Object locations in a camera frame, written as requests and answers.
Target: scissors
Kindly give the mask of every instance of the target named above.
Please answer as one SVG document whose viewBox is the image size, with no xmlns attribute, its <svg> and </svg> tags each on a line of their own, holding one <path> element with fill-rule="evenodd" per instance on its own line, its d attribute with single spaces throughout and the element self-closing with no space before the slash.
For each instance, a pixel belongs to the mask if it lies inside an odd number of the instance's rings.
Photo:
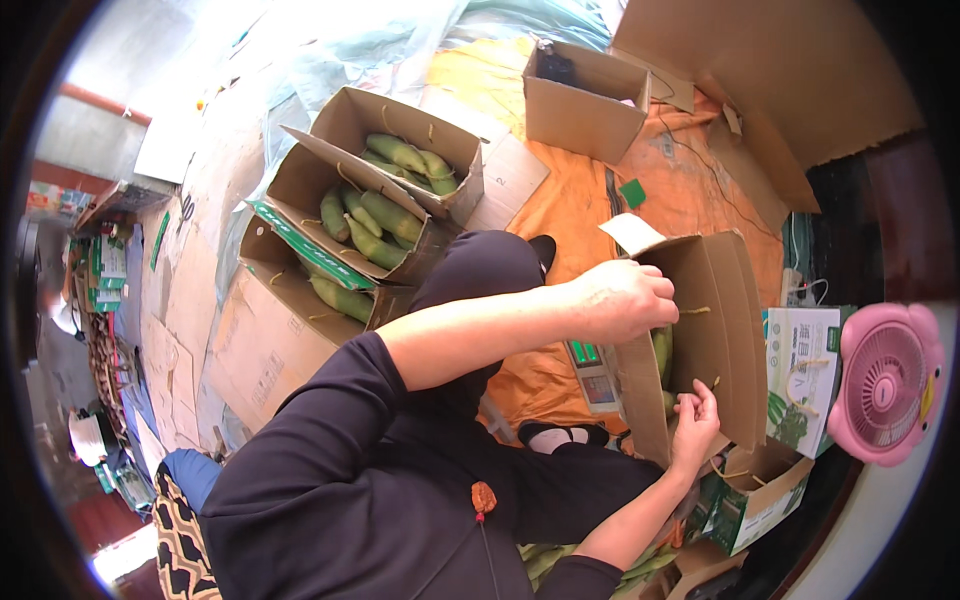
<svg viewBox="0 0 960 600">
<path fill-rule="evenodd" d="M 183 227 L 183 222 L 190 220 L 190 217 L 193 216 L 193 208 L 196 205 L 197 203 L 193 202 L 190 194 L 187 194 L 186 198 L 180 201 L 180 224 L 177 225 L 177 231 L 174 235 L 180 235 L 180 228 Z"/>
</svg>

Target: orange tarp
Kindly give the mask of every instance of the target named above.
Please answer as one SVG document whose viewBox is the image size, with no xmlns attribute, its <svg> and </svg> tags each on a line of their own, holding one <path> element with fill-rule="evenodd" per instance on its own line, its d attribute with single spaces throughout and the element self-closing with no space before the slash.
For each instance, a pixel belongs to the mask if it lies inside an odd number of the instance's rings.
<svg viewBox="0 0 960 600">
<path fill-rule="evenodd" d="M 434 57 L 427 83 L 497 118 L 525 140 L 521 74 L 532 50 L 531 39 L 518 38 L 484 39 L 443 51 Z M 780 297 L 782 239 L 779 231 L 764 225 L 707 147 L 707 124 L 720 110 L 699 91 L 693 114 L 655 101 L 630 150 L 610 166 L 617 186 L 639 180 L 647 199 L 635 213 L 664 235 L 739 229 L 747 241 L 760 302 L 774 306 Z M 597 227 L 611 218 L 607 165 L 539 142 L 525 143 L 550 168 L 550 176 L 508 230 L 526 239 L 548 233 L 557 240 L 547 284 L 569 281 L 614 258 L 613 240 Z M 598 420 L 587 408 L 563 344 L 508 357 L 488 394 L 514 429 L 527 419 L 559 424 Z M 613 432 L 625 428 L 617 416 L 604 421 Z"/>
</svg>

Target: forearm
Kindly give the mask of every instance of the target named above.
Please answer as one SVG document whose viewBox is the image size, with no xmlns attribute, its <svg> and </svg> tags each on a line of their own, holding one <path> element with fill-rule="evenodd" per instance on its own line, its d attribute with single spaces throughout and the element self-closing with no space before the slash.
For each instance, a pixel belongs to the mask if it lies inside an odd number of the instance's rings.
<svg viewBox="0 0 960 600">
<path fill-rule="evenodd" d="M 457 300 L 383 325 L 386 345 L 407 390 L 443 385 L 517 352 L 566 338 L 562 286 Z"/>
<path fill-rule="evenodd" d="M 670 468 L 652 486 L 591 531 L 574 554 L 626 570 L 670 517 L 693 485 L 695 473 Z"/>
</svg>

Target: patterned fabric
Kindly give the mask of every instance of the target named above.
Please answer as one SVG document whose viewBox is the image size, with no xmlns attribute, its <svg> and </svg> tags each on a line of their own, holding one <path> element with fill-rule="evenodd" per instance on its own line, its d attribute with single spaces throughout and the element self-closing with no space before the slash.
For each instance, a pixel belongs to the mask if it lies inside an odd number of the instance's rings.
<svg viewBox="0 0 960 600">
<path fill-rule="evenodd" d="M 221 600 L 197 515 L 162 463 L 154 486 L 156 570 L 164 595 L 168 600 Z"/>
</svg>

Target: pink fan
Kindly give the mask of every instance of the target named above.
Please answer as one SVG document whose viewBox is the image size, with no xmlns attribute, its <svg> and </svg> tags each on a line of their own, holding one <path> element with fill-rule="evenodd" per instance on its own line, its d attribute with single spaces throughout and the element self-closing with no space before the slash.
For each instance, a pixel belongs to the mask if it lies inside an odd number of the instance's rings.
<svg viewBox="0 0 960 600">
<path fill-rule="evenodd" d="M 920 304 L 871 304 L 844 324 L 840 356 L 827 432 L 864 463 L 899 465 L 923 439 L 943 391 L 936 318 Z"/>
</svg>

